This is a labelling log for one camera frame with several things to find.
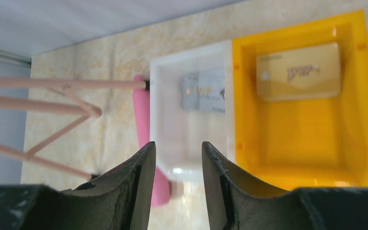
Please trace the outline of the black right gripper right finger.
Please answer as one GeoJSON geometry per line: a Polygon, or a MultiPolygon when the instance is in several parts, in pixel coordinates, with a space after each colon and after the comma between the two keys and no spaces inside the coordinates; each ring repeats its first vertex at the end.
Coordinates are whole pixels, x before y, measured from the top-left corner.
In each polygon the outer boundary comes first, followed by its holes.
{"type": "Polygon", "coordinates": [[[212,230],[368,230],[368,188],[286,191],[249,174],[208,141],[202,168],[212,230]]]}

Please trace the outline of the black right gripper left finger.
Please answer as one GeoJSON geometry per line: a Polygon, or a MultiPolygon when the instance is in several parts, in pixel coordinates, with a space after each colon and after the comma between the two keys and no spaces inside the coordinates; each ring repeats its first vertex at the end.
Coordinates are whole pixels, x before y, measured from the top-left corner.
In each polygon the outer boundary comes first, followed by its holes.
{"type": "Polygon", "coordinates": [[[145,230],[156,146],[153,141],[76,189],[0,185],[0,230],[145,230]]]}

